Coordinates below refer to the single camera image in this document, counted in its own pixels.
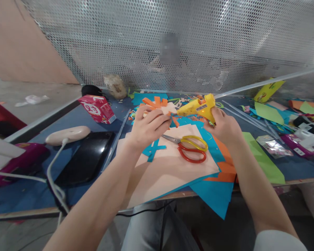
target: yellow package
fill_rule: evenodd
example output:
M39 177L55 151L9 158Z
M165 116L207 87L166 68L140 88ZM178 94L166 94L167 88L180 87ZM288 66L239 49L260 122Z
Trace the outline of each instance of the yellow package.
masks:
M285 82L286 81L278 81L264 85L254 97L254 100L260 103L265 103Z

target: white sleeve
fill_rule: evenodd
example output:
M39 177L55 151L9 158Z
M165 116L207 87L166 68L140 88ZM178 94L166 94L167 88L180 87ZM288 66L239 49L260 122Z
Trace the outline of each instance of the white sleeve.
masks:
M303 243L294 236L278 231L265 230L257 235L254 251L307 251Z

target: red chair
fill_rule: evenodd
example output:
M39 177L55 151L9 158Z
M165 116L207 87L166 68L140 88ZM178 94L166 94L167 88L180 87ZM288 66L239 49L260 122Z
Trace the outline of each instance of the red chair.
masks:
M26 125L0 104L0 135L8 137Z

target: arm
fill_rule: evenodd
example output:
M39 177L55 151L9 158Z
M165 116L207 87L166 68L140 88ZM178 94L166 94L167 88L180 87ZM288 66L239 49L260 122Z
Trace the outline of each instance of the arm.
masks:
M235 118L216 107L211 111L216 126L206 122L204 128L224 143L231 154L256 233L280 230L298 238L283 204L252 154Z
M96 250L124 200L129 177L142 151L170 126L169 116L147 106L136 113L132 133L123 150L73 207L44 250Z

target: person's left hand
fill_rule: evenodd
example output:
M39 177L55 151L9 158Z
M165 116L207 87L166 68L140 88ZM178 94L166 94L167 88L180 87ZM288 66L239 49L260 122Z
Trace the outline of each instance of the person's left hand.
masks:
M164 115L162 110L151 110L149 106L138 108L135 122L127 143L135 150L143 151L153 141L159 139L171 125L170 116Z

